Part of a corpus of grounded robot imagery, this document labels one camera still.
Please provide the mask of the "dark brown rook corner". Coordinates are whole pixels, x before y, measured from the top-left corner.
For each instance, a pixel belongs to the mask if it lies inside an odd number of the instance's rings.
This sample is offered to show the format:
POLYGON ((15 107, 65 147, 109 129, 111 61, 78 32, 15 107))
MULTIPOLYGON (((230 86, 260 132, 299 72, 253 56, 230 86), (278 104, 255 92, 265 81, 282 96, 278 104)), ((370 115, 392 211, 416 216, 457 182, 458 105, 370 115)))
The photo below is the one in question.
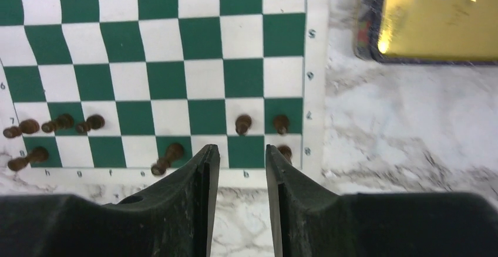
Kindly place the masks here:
POLYGON ((7 163, 7 167, 14 172, 18 172, 26 168, 29 164, 44 162, 49 158, 48 150, 44 147, 35 147, 24 157, 11 159, 7 163))

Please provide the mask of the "dark brown pawn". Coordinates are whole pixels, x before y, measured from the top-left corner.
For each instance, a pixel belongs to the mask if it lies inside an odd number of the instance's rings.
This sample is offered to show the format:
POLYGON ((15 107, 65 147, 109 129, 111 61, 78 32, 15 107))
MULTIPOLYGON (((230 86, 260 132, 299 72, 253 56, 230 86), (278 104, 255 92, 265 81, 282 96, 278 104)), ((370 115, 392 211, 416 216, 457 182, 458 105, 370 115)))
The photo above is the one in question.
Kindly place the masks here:
POLYGON ((286 158, 286 160, 292 163, 292 150, 289 146, 281 145, 277 147, 277 150, 286 158))
POLYGON ((78 123, 75 130, 79 134, 87 134, 91 130, 98 130, 104 127, 105 120, 99 114, 89 116, 85 121, 78 123))
POLYGON ((285 135, 290 127, 290 120, 286 115, 279 114, 274 117, 273 126, 279 135, 285 135))
POLYGON ((40 130, 39 123, 34 119, 21 121, 17 126, 11 126, 3 130, 6 138, 16 138, 23 134, 34 134, 40 130))
POLYGON ((235 132, 239 136, 245 136, 248 132, 248 130, 251 128, 252 125, 252 118, 247 115, 243 114, 237 117, 235 121, 235 132))

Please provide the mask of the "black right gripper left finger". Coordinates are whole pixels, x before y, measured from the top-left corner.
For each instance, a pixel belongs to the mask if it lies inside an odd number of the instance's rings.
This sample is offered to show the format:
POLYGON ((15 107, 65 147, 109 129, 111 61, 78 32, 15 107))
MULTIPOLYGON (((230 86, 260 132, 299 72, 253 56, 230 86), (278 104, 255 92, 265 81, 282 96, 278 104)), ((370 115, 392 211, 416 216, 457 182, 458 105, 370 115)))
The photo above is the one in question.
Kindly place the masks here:
POLYGON ((117 204, 73 194, 1 197, 2 256, 209 256, 220 153, 204 146, 183 167, 117 204))

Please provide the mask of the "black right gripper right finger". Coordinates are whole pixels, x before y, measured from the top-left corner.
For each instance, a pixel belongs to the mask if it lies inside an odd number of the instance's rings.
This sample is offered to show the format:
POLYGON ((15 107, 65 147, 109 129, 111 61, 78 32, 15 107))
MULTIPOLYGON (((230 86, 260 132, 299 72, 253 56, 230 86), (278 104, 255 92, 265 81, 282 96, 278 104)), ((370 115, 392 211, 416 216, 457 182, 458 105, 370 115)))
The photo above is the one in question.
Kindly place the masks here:
POLYGON ((497 209, 477 194, 339 195, 275 146, 265 156, 276 256, 497 255, 497 209))

